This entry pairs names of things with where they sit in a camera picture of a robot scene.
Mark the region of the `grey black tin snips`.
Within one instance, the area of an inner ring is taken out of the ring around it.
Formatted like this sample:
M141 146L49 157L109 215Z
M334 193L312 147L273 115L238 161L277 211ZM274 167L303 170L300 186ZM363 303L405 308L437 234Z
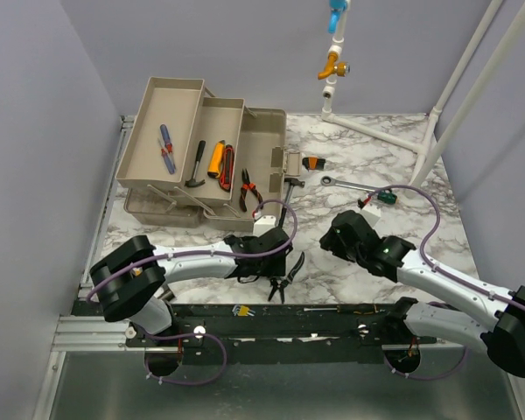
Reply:
M273 297L278 294L280 297L280 303L285 303L285 289L293 283L297 273L303 268L305 264L305 252L302 251L296 263L292 266L290 271L285 277L272 277L270 281L270 293L267 301L270 302Z

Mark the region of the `black handled claw hammer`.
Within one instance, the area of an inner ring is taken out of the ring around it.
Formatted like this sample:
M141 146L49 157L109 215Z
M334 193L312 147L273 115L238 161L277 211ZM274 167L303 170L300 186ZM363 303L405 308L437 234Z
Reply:
M300 180L299 178L294 178L294 177L285 177L283 181L284 181L284 183L287 186L284 203L285 204L290 204L291 196L293 194L294 188L295 187L304 188L305 187L305 182ZM281 228L284 225L284 221L285 221L287 213L288 213L287 208L285 206L283 206L282 210L281 210L280 218L279 218L278 223L277 223L277 226L279 228Z

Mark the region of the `black orange hex key set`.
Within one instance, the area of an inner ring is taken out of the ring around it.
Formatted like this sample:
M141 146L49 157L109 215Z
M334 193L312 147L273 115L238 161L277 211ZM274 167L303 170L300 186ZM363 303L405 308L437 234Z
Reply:
M322 157L303 157L302 165L307 171L323 171L326 160Z

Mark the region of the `red black utility knife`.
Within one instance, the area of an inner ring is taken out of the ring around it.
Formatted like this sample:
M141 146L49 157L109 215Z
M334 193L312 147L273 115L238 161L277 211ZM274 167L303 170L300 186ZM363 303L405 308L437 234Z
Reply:
M235 161L234 148L232 145L227 144L224 147L223 154L222 154L220 177L219 177L219 186L225 192L231 191L234 161Z

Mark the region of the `small black handled hammer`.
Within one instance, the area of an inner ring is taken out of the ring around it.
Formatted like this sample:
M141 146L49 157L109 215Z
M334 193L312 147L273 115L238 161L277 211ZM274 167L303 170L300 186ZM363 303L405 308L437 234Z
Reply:
M197 151L196 151L192 176L185 182L185 186L188 188L196 188L196 187L203 186L205 184L204 179L198 179L200 161L203 157L205 147L206 147L206 141L200 140Z

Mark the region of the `orange black utility knife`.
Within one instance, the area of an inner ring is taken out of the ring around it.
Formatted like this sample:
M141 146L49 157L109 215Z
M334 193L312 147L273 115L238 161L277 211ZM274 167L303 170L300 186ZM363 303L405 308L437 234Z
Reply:
M207 176L211 179L217 179L221 173L221 160L223 151L225 149L225 141L220 140L216 143L213 148L213 153L210 158L209 166L207 169Z

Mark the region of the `taupe plastic tool box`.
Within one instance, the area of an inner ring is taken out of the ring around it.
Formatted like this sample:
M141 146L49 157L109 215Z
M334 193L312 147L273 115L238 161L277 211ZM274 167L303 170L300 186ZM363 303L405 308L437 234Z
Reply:
M262 214L278 218L284 178L301 173L300 153L285 145L286 123L283 110L248 108L242 98L218 97L202 79L149 78L115 175L127 191L124 210L147 225L192 228L205 222L214 229L248 232L254 208L265 200ZM171 137L174 174L158 144L161 124ZM198 179L205 184L188 188L200 140L206 147ZM220 140L234 148L230 192L220 188L219 178L207 176Z

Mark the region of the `small blue clear screwdriver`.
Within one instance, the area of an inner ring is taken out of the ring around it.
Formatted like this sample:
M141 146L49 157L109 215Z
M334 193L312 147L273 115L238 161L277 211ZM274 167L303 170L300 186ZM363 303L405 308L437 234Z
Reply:
M162 140L161 137L157 138L158 144L160 146L161 155L163 158L167 158L167 150L165 148L165 142Z

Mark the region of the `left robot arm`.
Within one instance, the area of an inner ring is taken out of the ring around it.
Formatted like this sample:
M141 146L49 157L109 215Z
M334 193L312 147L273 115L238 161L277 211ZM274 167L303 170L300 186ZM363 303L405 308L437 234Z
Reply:
M261 236L229 235L212 244L155 247L146 235L126 241L96 263L89 275L107 322L129 320L157 345L170 344L177 332L169 305L156 292L166 284L200 278L278 277L292 237L280 227Z

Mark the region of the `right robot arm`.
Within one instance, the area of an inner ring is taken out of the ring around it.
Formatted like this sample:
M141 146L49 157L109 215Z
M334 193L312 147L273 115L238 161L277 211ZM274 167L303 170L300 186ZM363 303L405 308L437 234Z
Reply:
M387 336L403 343L429 336L487 354L505 372L525 378L525 286L484 283L451 269L403 238L380 237L359 213L338 214L319 240L334 256L442 299L448 306L415 303L385 321Z

